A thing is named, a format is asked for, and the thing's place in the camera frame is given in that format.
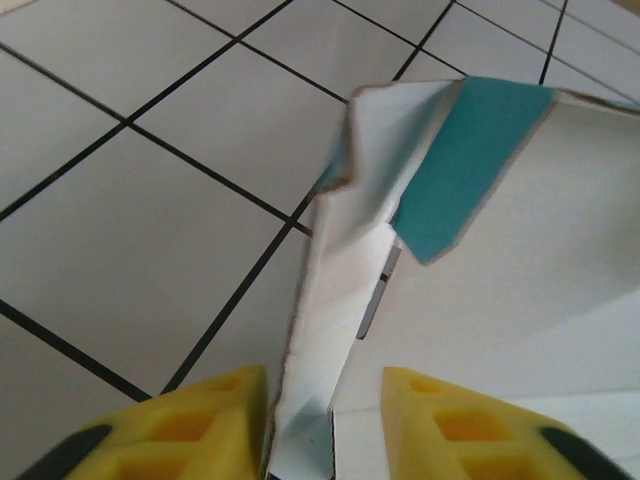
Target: white cardboard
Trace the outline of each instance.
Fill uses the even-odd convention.
[[[561,95],[456,248],[428,266],[403,252],[367,337],[354,344],[393,242],[387,222],[455,93],[439,100],[439,120],[391,180],[397,188],[380,197],[390,145],[419,114],[416,106],[440,92],[442,84],[414,84],[388,97],[361,94],[351,112],[358,173],[317,200],[319,236],[276,411],[280,445],[332,408],[337,478],[386,479],[385,366],[543,413],[556,408],[559,420],[573,412],[566,418],[574,426],[588,425],[588,405],[597,404],[621,415],[614,435],[640,445],[637,415],[635,433],[622,421],[640,399],[639,117]],[[640,455],[613,445],[605,430],[590,440],[606,453]],[[277,440],[274,465],[282,454]]]

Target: floor tile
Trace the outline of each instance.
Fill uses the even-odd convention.
[[[462,0],[460,3],[547,51],[560,12],[540,1]]]
[[[615,3],[576,0],[569,3],[567,14],[640,52],[640,17]]]
[[[413,51],[327,0],[292,3],[247,42],[343,97],[357,87],[390,81]]]
[[[117,123],[1,51],[0,112],[0,210]]]
[[[17,477],[59,441],[133,404],[0,316],[0,478]]]
[[[469,75],[537,83],[545,54],[454,5],[425,50]]]
[[[640,55],[572,18],[562,21],[554,56],[621,93],[640,99]]]
[[[292,230],[218,331],[184,384],[265,365],[271,398],[280,377],[308,237]]]
[[[129,114],[228,38],[157,0],[40,0],[0,18],[0,40]]]
[[[342,3],[416,44],[449,4],[448,0],[342,0]]]
[[[343,110],[237,45],[139,123],[290,214],[324,169]]]
[[[178,0],[178,3],[235,35],[260,20],[283,0]]]
[[[462,78],[460,72],[448,67],[444,63],[430,57],[426,53],[419,53],[413,59],[407,71],[400,78],[402,82],[419,82],[427,80],[449,80]]]
[[[0,298],[157,393],[281,226],[126,130],[0,224]]]
[[[549,69],[547,70],[544,84],[547,87],[570,88],[606,100],[615,100],[618,102],[629,101],[555,59],[549,62]]]

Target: folded cardboard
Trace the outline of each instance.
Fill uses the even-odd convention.
[[[640,455],[640,112],[486,78],[363,88],[315,202],[272,473],[388,478],[386,366],[578,431],[604,411],[591,440]]]

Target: black grout line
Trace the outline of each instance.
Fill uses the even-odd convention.
[[[213,23],[210,20],[207,20],[206,18],[204,18],[202,15],[197,14],[196,12],[194,12],[193,10],[185,7],[184,5],[176,2],[175,0],[165,0],[165,2],[169,2],[171,5],[173,5],[176,8],[179,8],[180,10],[182,10],[184,13],[186,13],[187,15],[191,15],[193,18],[197,18],[198,20],[200,20],[202,23],[206,23],[207,25],[209,25],[211,28],[216,29],[218,32],[226,35],[229,38],[235,38],[235,35],[233,35],[231,32],[228,32],[227,30],[225,30],[224,28],[216,25],[215,23]]]
[[[249,191],[245,190],[244,188],[240,187],[239,185],[236,185],[231,180],[227,179],[226,177],[223,177],[222,175],[220,175],[219,173],[217,173],[214,170],[210,169],[206,165],[203,165],[202,163],[198,162],[193,157],[187,155],[182,150],[179,150],[178,148],[174,147],[170,143],[167,143],[164,140],[162,140],[161,138],[155,136],[153,133],[145,130],[142,127],[139,127],[135,123],[130,124],[129,128],[131,128],[132,130],[136,131],[137,133],[139,133],[140,135],[145,137],[147,140],[150,140],[153,143],[155,143],[156,145],[159,145],[162,148],[164,148],[165,150],[171,152],[176,157],[184,160],[186,163],[188,163],[192,167],[198,169],[199,171],[201,171],[205,175],[207,175],[207,176],[213,178],[214,180],[218,181],[219,183],[221,183],[225,187],[229,188],[230,190],[233,190],[234,192],[236,192],[237,194],[243,196],[247,200],[252,201],[253,203],[258,205],[259,207],[261,207],[264,210],[266,210],[267,212],[269,212],[272,215],[278,217],[280,220],[286,222],[289,219],[288,215],[284,214],[283,212],[281,212],[277,208],[271,206],[269,203],[265,202],[261,198],[256,197],[254,194],[250,193]]]
[[[547,58],[544,59],[544,65],[542,66],[542,72],[540,73],[540,79],[538,80],[538,85],[544,84],[544,79],[547,76],[547,70],[549,70],[549,64],[551,63],[551,58],[553,57],[553,49],[556,46],[556,42],[558,41],[558,34],[560,33],[560,27],[562,26],[562,19],[564,18],[564,13],[567,11],[567,4],[569,0],[564,0],[562,4],[562,10],[560,10],[560,16],[558,17],[558,23],[556,24],[556,29],[553,31],[553,37],[551,37],[551,45],[549,45],[549,52],[547,53]]]
[[[380,302],[382,301],[382,296],[384,295],[384,291],[387,289],[387,280],[383,280],[382,276],[376,282],[376,286],[373,289],[371,294],[371,299],[369,303],[367,303],[367,308],[364,311],[364,315],[362,315],[362,320],[360,320],[360,325],[358,325],[358,331],[356,332],[356,340],[365,340],[367,334],[369,333],[369,329],[373,324],[373,319],[378,312],[378,307],[380,306]]]
[[[71,345],[69,342],[59,337],[51,330],[43,327],[38,322],[29,318],[27,315],[20,312],[3,300],[0,300],[0,313],[19,327],[36,336],[56,351],[60,352],[70,360],[73,360],[81,367],[84,367],[96,377],[105,381],[113,388],[124,393],[126,396],[135,400],[136,402],[142,402],[151,398],[151,395],[149,395],[148,393],[136,387],[134,384],[121,377],[113,370],[105,367],[96,359],[90,357],[82,350]]]
[[[607,85],[606,83],[603,83],[601,80],[598,80],[596,77],[592,76],[590,73],[587,73],[584,70],[581,70],[580,68],[574,67],[573,65],[567,63],[566,61],[562,60],[561,58],[553,56],[553,59],[558,63],[562,63],[565,67],[570,68],[571,70],[575,71],[576,73],[579,73],[583,77],[587,77],[592,82],[595,82],[598,85],[606,88],[607,90],[611,90],[613,93],[616,93],[616,94],[620,95],[621,97],[629,100],[631,103],[640,103],[638,100],[636,100],[633,97],[627,95],[626,93],[623,93],[623,92],[617,90],[616,88],[611,87],[611,86]]]
[[[238,35],[237,37],[233,37],[231,41],[229,41],[228,43],[226,43],[225,45],[223,45],[221,48],[219,48],[218,50],[216,50],[213,54],[211,54],[209,57],[205,58],[202,62],[200,62],[198,65],[196,65],[194,68],[192,68],[190,71],[188,71],[187,73],[185,73],[182,77],[180,77],[179,79],[177,79],[175,82],[173,82],[171,85],[169,85],[167,88],[165,88],[162,92],[160,92],[158,95],[156,95],[155,97],[153,97],[151,100],[149,100],[147,103],[145,103],[144,105],[142,105],[140,108],[138,108],[135,112],[133,112],[131,115],[129,115],[127,117],[127,122],[131,123],[134,122],[135,120],[137,120],[138,118],[140,118],[142,115],[144,115],[145,113],[147,113],[149,110],[151,110],[154,106],[156,106],[158,103],[160,103],[162,100],[164,100],[166,97],[168,97],[171,93],[173,93],[174,91],[176,91],[178,88],[180,88],[182,85],[184,85],[188,80],[190,80],[191,78],[193,78],[195,75],[197,75],[198,73],[200,73],[202,70],[204,70],[206,67],[208,67],[211,63],[213,63],[214,60],[218,59],[223,53],[225,53],[227,50],[229,50],[231,47],[233,47],[235,44],[239,43],[240,40],[244,39],[245,37],[247,37],[249,34],[251,34],[252,32],[254,32],[256,29],[258,29],[260,26],[262,26],[264,23],[266,23],[270,18],[272,18],[274,15],[276,15],[277,13],[279,13],[281,10],[283,10],[286,6],[288,6],[289,4],[291,4],[294,0],[285,0],[284,2],[282,2],[280,5],[278,5],[276,8],[274,8],[273,10],[271,10],[269,13],[267,13],[264,17],[262,17],[260,20],[258,20],[257,22],[255,22],[253,25],[251,25],[250,27],[248,27],[247,29],[245,29],[242,33],[240,33],[240,35]],[[183,11],[192,14],[192,12],[190,10],[186,10],[183,9]]]
[[[340,95],[338,95],[335,92],[332,92],[331,90],[329,90],[328,88],[320,85],[318,82],[310,79],[309,77],[307,77],[306,75],[303,75],[302,73],[298,72],[297,70],[294,70],[293,68],[289,67],[288,65],[285,65],[284,63],[282,63],[280,60],[277,60],[276,58],[272,57],[271,55],[269,55],[268,53],[263,52],[262,50],[259,50],[258,48],[254,47],[253,45],[250,45],[249,43],[245,42],[244,40],[242,40],[242,38],[246,37],[247,35],[245,35],[244,33],[241,33],[238,37],[235,37],[232,33],[227,32],[225,29],[223,29],[222,27],[219,27],[218,25],[216,25],[215,23],[211,22],[210,20],[207,20],[206,18],[204,18],[202,15],[197,14],[196,12],[194,12],[193,10],[190,10],[189,8],[180,5],[179,3],[177,3],[175,0],[165,0],[166,2],[169,2],[170,4],[176,6],[177,8],[179,8],[180,10],[182,10],[183,12],[185,12],[188,15],[191,15],[193,18],[200,20],[201,22],[209,25],[212,28],[215,28],[217,31],[227,35],[228,37],[232,38],[233,40],[236,41],[236,43],[239,43],[240,45],[248,48],[249,50],[251,50],[254,53],[257,53],[258,55],[260,55],[263,58],[266,58],[267,60],[271,61],[272,63],[275,63],[276,65],[278,65],[280,68],[286,70],[287,72],[295,75],[296,77],[304,80],[305,82],[307,82],[310,85],[313,85],[314,87],[316,87],[318,90],[322,90],[324,93],[326,93],[327,95],[335,98],[336,100],[342,102],[342,103],[347,103],[347,100],[343,97],[341,97]]]
[[[382,25],[381,23],[373,20],[371,17],[368,17],[360,12],[358,12],[357,10],[351,8],[349,5],[345,5],[344,3],[342,3],[340,0],[331,0],[333,3],[336,3],[338,5],[340,5],[342,8],[346,8],[347,10],[349,10],[351,13],[356,14],[357,16],[359,16],[360,18],[366,20],[367,22],[375,25],[378,28],[381,28],[382,30],[384,30],[385,32],[393,35],[394,37],[396,37],[398,40],[402,40],[404,43],[411,45],[412,47],[417,47],[418,45],[415,42],[412,42],[411,40],[403,37],[402,35],[394,32],[393,30],[391,30],[390,28],[385,27],[384,25]]]
[[[552,3],[547,2],[546,0],[539,0],[540,2],[544,3],[545,5],[553,8],[556,11],[560,11],[560,9],[558,7],[556,7],[555,5],[553,5]],[[636,55],[640,55],[640,50],[638,50],[637,48],[628,45],[626,43],[624,43],[622,40],[618,40],[617,38],[615,38],[614,36],[612,36],[611,34],[604,32],[602,30],[600,30],[599,28],[597,28],[595,25],[591,25],[590,23],[588,23],[586,20],[582,20],[581,18],[575,16],[573,13],[569,12],[569,11],[565,11],[565,16],[569,17],[571,20],[575,20],[578,23],[581,23],[582,25],[584,25],[585,27],[588,27],[590,30],[593,30],[594,32],[602,35],[603,37],[608,38],[609,40],[611,40],[612,42],[617,43],[618,45],[620,45],[623,48],[626,48],[627,50],[631,50],[633,53],[635,53]]]
[[[262,50],[258,50],[256,47],[254,47],[253,45],[250,45],[244,41],[240,41],[239,42],[240,45],[242,45],[243,47],[248,48],[249,50],[251,50],[254,53],[257,53],[258,55],[260,55],[263,58],[266,58],[267,60],[271,61],[272,63],[275,63],[277,66],[279,66],[280,68],[286,70],[287,72],[291,73],[292,75],[295,75],[296,77],[300,78],[301,80],[304,80],[305,82],[307,82],[308,84],[316,87],[318,90],[326,93],[327,95],[329,95],[330,97],[335,98],[336,100],[338,100],[339,102],[342,102],[344,104],[349,103],[349,101],[338,95],[337,93],[329,90],[327,87],[323,87],[322,85],[320,85],[318,82],[311,80],[309,77],[307,77],[306,75],[303,75],[302,73],[294,70],[293,68],[285,65],[284,63],[282,63],[281,61],[275,59],[274,57],[272,57],[271,55],[263,52]]]
[[[545,54],[547,53],[547,51],[546,51],[544,48],[539,47],[538,45],[536,45],[535,43],[531,42],[530,40],[527,40],[526,38],[521,37],[521,36],[520,36],[520,35],[518,35],[517,33],[512,32],[511,30],[509,30],[509,29],[507,29],[507,28],[503,27],[502,25],[500,25],[500,24],[498,24],[498,23],[494,22],[494,21],[493,21],[493,20],[491,20],[490,18],[485,17],[484,15],[482,15],[482,14],[480,14],[480,13],[476,12],[476,11],[475,11],[475,10],[473,10],[472,8],[467,7],[466,5],[464,5],[464,4],[462,4],[462,3],[460,3],[458,0],[454,0],[454,3],[455,3],[456,5],[458,5],[458,6],[462,7],[462,8],[464,8],[464,9],[465,9],[465,10],[467,10],[468,12],[473,13],[476,17],[480,17],[480,18],[481,18],[481,19],[483,19],[485,22],[488,22],[488,23],[490,23],[491,25],[493,25],[494,27],[499,28],[499,29],[500,29],[500,30],[502,30],[503,32],[508,33],[508,34],[509,34],[509,35],[511,35],[512,37],[515,37],[515,38],[517,38],[518,40],[523,41],[524,43],[526,43],[526,44],[527,44],[527,45],[529,45],[530,47],[533,47],[533,48],[535,48],[536,50],[541,51],[542,53],[545,53]]]
[[[371,23],[372,25],[375,25],[378,28],[381,28],[382,30],[384,30],[385,32],[393,35],[394,37],[396,37],[398,40],[402,40],[404,43],[406,43],[407,45],[411,45],[412,47],[417,47],[418,45],[415,42],[412,42],[411,40],[403,37],[402,35],[400,35],[399,33],[394,32],[393,30],[391,30],[390,28],[385,27],[384,25],[382,25],[381,23],[373,20],[370,17],[367,17],[366,15],[358,12],[357,10],[351,8],[349,5],[345,5],[344,3],[342,3],[340,0],[331,0],[333,3],[336,3],[338,5],[340,5],[343,8],[346,8],[347,10],[349,10],[351,13],[356,14],[357,16],[359,16],[360,18],[366,20],[367,22]],[[429,55],[431,58],[438,60],[440,63],[445,64],[447,67],[452,68],[453,70],[455,70],[456,72],[462,74],[462,75],[467,75],[465,72],[463,72],[462,70],[460,70],[458,67],[450,64],[449,62],[447,62],[446,60],[443,60],[442,58],[438,57],[437,55],[434,55],[433,53],[425,50],[424,48],[421,49],[423,53],[426,53],[427,55]]]
[[[461,75],[464,75],[465,77],[467,76],[467,72],[465,72],[464,70],[460,70],[458,67],[456,67],[455,65],[453,65],[452,63],[447,62],[446,60],[444,60],[443,58],[438,57],[437,55],[434,55],[433,53],[425,50],[424,48],[422,48],[422,52],[426,53],[427,55],[429,55],[431,58],[433,58],[434,60],[439,61],[440,63],[445,64],[447,67],[451,68],[452,70],[455,70],[456,72],[458,72]]]
[[[182,77],[177,79],[175,82],[173,82],[167,88],[162,90],[155,97],[153,97],[151,100],[146,102],[144,105],[142,105],[140,108],[138,108],[131,115],[129,115],[125,119],[125,122],[127,124],[131,124],[132,122],[136,121],[142,115],[144,115],[149,110],[151,110],[153,107],[155,107],[158,103],[160,103],[162,100],[167,98],[169,95],[171,95],[173,92],[175,92],[182,85],[184,85],[187,81],[189,81],[191,78],[195,77],[198,73],[200,73],[202,70],[204,70],[206,67],[208,67],[216,59],[220,58],[222,56],[222,54],[227,52],[231,47],[233,47],[237,43],[238,43],[237,39],[233,39],[233,40],[225,43],[222,47],[220,47],[214,53],[209,55],[207,58],[205,58],[203,61],[201,61],[198,65],[196,65],[194,68],[189,70]]]
[[[178,369],[173,374],[171,379],[167,382],[167,385],[162,389],[162,393],[170,392],[180,386],[180,384],[189,374],[189,372],[191,371],[193,366],[196,364],[200,356],[204,353],[206,348],[209,346],[209,344],[211,343],[215,335],[218,333],[220,328],[222,328],[224,323],[227,321],[227,319],[229,318],[229,316],[231,315],[235,307],[238,305],[238,303],[240,303],[240,300],[242,300],[242,297],[244,297],[245,293],[247,293],[247,291],[249,290],[253,282],[256,280],[256,278],[258,278],[258,275],[260,274],[260,272],[262,272],[262,270],[267,265],[271,257],[274,255],[278,247],[282,244],[286,236],[291,231],[291,228],[293,227],[294,223],[298,221],[298,219],[300,218],[300,215],[302,215],[304,210],[307,208],[307,206],[311,202],[311,199],[312,199],[312,195],[310,193],[302,200],[302,202],[300,202],[298,207],[293,212],[293,215],[291,216],[289,221],[287,221],[282,226],[280,231],[276,234],[276,236],[273,238],[271,243],[267,246],[267,248],[262,253],[262,255],[260,255],[260,258],[258,259],[258,261],[254,264],[254,266],[251,268],[249,273],[247,273],[247,275],[244,277],[242,282],[240,282],[240,285],[238,286],[236,291],[233,292],[233,294],[231,295],[231,298],[229,298],[229,300],[224,305],[224,307],[222,307],[222,310],[220,310],[220,313],[216,315],[216,318],[213,320],[211,325],[209,325],[207,330],[202,334],[202,336],[200,337],[198,342],[194,345],[194,347],[191,349],[191,351],[189,352],[187,357],[184,359],[182,364],[178,367]]]
[[[45,178],[40,183],[38,183],[35,187],[27,191],[27,193],[23,194],[20,198],[18,198],[16,201],[11,203],[8,207],[2,210],[2,212],[0,212],[0,222],[4,221],[7,217],[13,214],[20,207],[24,206],[28,201],[30,201],[32,198],[34,198],[36,195],[42,192],[45,188],[47,188],[49,185],[55,182],[58,178],[62,177],[65,173],[67,173],[73,167],[78,165],[82,160],[87,158],[89,155],[95,152],[98,148],[100,148],[102,145],[107,143],[110,139],[115,137],[118,134],[118,132],[120,132],[124,128],[125,128],[125,124],[119,123],[118,125],[113,127],[111,130],[109,130],[107,133],[105,133],[100,138],[98,138],[93,143],[91,143],[88,147],[86,147],[76,156],[74,156],[67,163],[65,163],[60,168],[58,168],[55,172],[53,172],[47,178]]]
[[[173,0],[166,0],[171,4],[174,4]],[[211,26],[213,26],[214,28],[220,30],[219,27],[216,27],[215,25],[211,24]],[[17,52],[16,50],[14,50],[13,48],[9,47],[8,45],[3,44],[2,42],[0,42],[0,49],[2,49],[3,51],[5,51],[6,53],[8,53],[9,55],[13,56],[14,58],[16,58],[17,60],[25,63],[27,66],[33,68],[34,70],[38,71],[39,73],[43,74],[44,76],[46,76],[48,79],[52,80],[53,82],[57,83],[58,85],[60,85],[61,87],[69,90],[70,92],[74,93],[75,95],[79,96],[80,98],[82,98],[83,100],[85,100],[86,102],[90,103],[91,105],[93,105],[94,107],[98,108],[99,110],[103,111],[104,113],[106,113],[107,115],[110,115],[111,117],[115,118],[116,120],[119,120],[120,122],[122,122],[122,125],[119,125],[119,130],[115,131],[112,135],[108,136],[108,138],[103,138],[101,137],[100,139],[98,139],[96,142],[94,142],[93,144],[91,144],[89,147],[95,147],[92,148],[91,151],[88,152],[87,155],[83,155],[83,153],[85,153],[85,151],[81,152],[80,154],[78,154],[78,156],[81,156],[81,158],[78,158],[78,156],[74,157],[71,161],[67,162],[65,165],[63,165],[63,167],[61,167],[60,169],[56,170],[56,172],[54,172],[53,174],[51,174],[49,177],[47,177],[43,182],[40,182],[40,184],[38,184],[36,187],[34,187],[33,189],[31,189],[30,191],[28,191],[27,193],[25,193],[23,196],[21,196],[18,200],[16,200],[15,202],[13,202],[11,205],[9,205],[7,208],[5,208],[4,211],[0,212],[0,222],[2,220],[4,220],[6,217],[8,217],[9,215],[11,215],[13,212],[15,212],[18,208],[22,207],[24,204],[26,204],[29,200],[31,200],[32,198],[34,198],[38,193],[40,193],[42,190],[44,190],[46,187],[48,187],[49,185],[51,185],[57,178],[59,178],[60,176],[62,176],[64,173],[67,173],[71,168],[73,168],[74,166],[76,166],[80,161],[82,161],[84,158],[86,158],[89,154],[93,153],[98,147],[102,146],[104,143],[106,143],[106,141],[108,141],[110,138],[112,138],[115,133],[118,133],[120,130],[122,130],[122,128],[124,128],[124,126],[129,126],[131,127],[133,130],[135,130],[137,133],[145,136],[147,139],[153,141],[154,143],[156,143],[157,145],[161,146],[162,148],[168,150],[169,152],[173,153],[175,156],[177,156],[178,158],[186,161],[187,163],[189,163],[192,166],[195,166],[196,168],[198,168],[200,171],[202,171],[203,173],[207,174],[209,177],[217,180],[219,183],[222,183],[223,185],[225,185],[226,187],[230,188],[231,190],[235,191],[236,193],[238,193],[239,195],[243,196],[244,198],[250,200],[251,202],[255,203],[256,205],[258,205],[259,207],[263,208],[264,210],[266,210],[267,212],[275,215],[276,217],[280,218],[283,221],[286,221],[289,216],[284,214],[283,212],[281,212],[279,209],[275,208],[274,206],[270,205],[269,203],[267,203],[266,201],[258,198],[257,196],[251,194],[250,192],[248,192],[247,190],[245,190],[244,188],[240,187],[239,185],[235,184],[234,182],[228,180],[227,178],[225,178],[224,176],[214,172],[213,170],[209,169],[208,167],[205,167],[204,165],[202,165],[200,162],[198,162],[197,160],[191,158],[190,156],[186,155],[185,153],[181,152],[180,150],[178,150],[176,147],[170,145],[169,143],[159,139],[158,137],[156,137],[155,135],[149,133],[148,131],[146,131],[145,129],[143,129],[142,127],[139,127],[138,125],[133,124],[133,120],[132,117],[134,117],[134,114],[130,115],[128,118],[125,118],[124,116],[120,115],[119,113],[117,113],[116,111],[110,109],[109,107],[107,107],[106,105],[104,105],[103,103],[99,102],[98,100],[96,100],[95,98],[93,98],[92,96],[88,95],[87,93],[77,89],[76,87],[74,87],[73,85],[71,85],[70,83],[68,83],[66,80],[64,80],[63,78],[59,77],[58,75],[54,74],[53,72],[49,71],[48,69],[44,68],[43,66],[37,64],[36,62],[30,60],[29,58],[25,57],[24,55],[22,55],[21,53]],[[274,61],[274,63],[278,63],[277,61],[275,61],[275,59],[271,59],[269,56],[266,56],[268,59]],[[325,91],[326,89],[324,89],[324,87],[315,84],[315,82],[306,79],[309,83],[312,83],[314,86],[316,86],[317,88],[319,88],[320,90]],[[334,94],[333,92],[329,92],[330,95],[337,97],[337,99],[340,99],[343,102],[346,102],[346,100],[342,99],[342,97],[337,96],[336,94]],[[296,230],[299,230],[300,232],[304,233],[305,235],[310,236],[311,235],[311,230],[300,224],[299,222],[296,222],[296,224],[294,225],[294,228]]]
[[[420,51],[423,49],[424,45],[427,43],[427,40],[429,40],[429,37],[433,35],[433,32],[436,31],[436,28],[438,28],[438,25],[440,25],[442,20],[444,20],[444,17],[446,17],[447,13],[449,13],[449,10],[451,10],[452,5],[453,5],[453,0],[451,0],[447,4],[445,9],[436,19],[435,23],[431,26],[431,28],[425,34],[422,40],[420,40],[420,42],[416,45],[416,48],[413,50],[413,52],[411,52],[411,55],[409,55],[409,58],[405,60],[405,62],[402,64],[398,72],[393,76],[393,79],[391,81],[397,82],[398,80],[400,80],[400,77],[402,77],[402,75],[404,75],[404,72],[407,71],[407,68],[409,68],[409,65],[411,65],[411,62],[413,62],[413,60],[418,56],[418,53],[420,53]]]
[[[16,50],[14,50],[13,48],[11,48],[9,45],[6,45],[5,43],[0,42],[0,50],[2,50],[5,53],[11,55],[16,60],[18,60],[18,61],[26,64],[27,66],[33,68],[38,73],[44,75],[49,80],[54,81],[55,83],[57,83],[61,87],[66,88],[71,93],[74,93],[78,97],[82,98],[85,102],[90,103],[91,105],[93,105],[97,109],[102,110],[102,112],[106,113],[107,115],[115,118],[116,120],[118,120],[120,122],[124,120],[124,117],[122,115],[120,115],[118,112],[116,112],[115,110],[110,109],[104,103],[99,102],[98,100],[96,100],[92,96],[90,96],[90,95],[86,94],[85,92],[83,92],[82,90],[74,87],[73,85],[71,85],[69,82],[67,82],[63,78],[57,76],[55,73],[53,73],[50,70],[44,68],[42,65],[39,65],[36,62],[34,62],[33,60],[25,57],[20,52],[18,52]]]

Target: white tile floor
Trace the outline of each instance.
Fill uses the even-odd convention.
[[[277,375],[303,200],[355,87],[470,74],[639,101],[640,19],[561,7],[39,0],[0,17],[0,478],[165,389]]]

